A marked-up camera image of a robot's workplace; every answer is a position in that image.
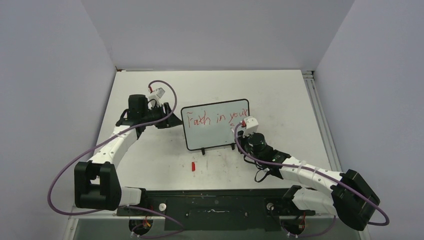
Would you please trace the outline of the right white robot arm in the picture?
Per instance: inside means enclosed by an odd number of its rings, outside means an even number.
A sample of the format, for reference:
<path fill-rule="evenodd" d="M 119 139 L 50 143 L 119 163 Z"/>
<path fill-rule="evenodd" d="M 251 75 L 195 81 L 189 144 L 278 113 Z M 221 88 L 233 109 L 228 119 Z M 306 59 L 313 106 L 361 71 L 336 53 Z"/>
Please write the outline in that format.
<path fill-rule="evenodd" d="M 239 131 L 234 134 L 234 141 L 244 159 L 266 176 L 296 183 L 282 201 L 287 213 L 314 211 L 333 215 L 357 231 L 377 225 L 371 221 L 375 212 L 384 216 L 383 226 L 389 223 L 379 207 L 379 197 L 357 171 L 332 171 L 311 165 L 271 147 L 261 133 L 244 135 Z"/>

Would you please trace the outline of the small black-framed whiteboard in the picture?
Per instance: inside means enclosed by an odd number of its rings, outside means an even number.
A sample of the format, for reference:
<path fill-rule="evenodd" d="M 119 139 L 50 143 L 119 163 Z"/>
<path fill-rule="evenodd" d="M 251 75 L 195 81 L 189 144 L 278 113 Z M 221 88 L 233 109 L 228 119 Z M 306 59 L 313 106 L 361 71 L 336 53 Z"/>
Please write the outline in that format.
<path fill-rule="evenodd" d="M 181 109 L 186 148 L 189 151 L 222 146 L 235 147 L 234 131 L 237 125 L 250 115 L 250 103 L 246 98 L 185 106 Z"/>

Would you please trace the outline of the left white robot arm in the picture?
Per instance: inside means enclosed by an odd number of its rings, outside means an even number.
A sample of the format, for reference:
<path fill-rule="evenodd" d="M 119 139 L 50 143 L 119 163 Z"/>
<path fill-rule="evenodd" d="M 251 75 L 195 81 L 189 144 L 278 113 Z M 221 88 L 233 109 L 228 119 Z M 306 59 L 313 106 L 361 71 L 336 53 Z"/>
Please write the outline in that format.
<path fill-rule="evenodd" d="M 92 210 L 113 211 L 129 205 L 136 215 L 149 210 L 149 201 L 142 197 L 142 188 L 121 186 L 117 167 L 128 149 L 140 138 L 146 127 L 167 129 L 182 125 L 169 103 L 149 107 L 149 98 L 132 94 L 115 124 L 111 141 L 101 147 L 88 161 L 80 161 L 74 167 L 74 202 L 76 207 Z"/>

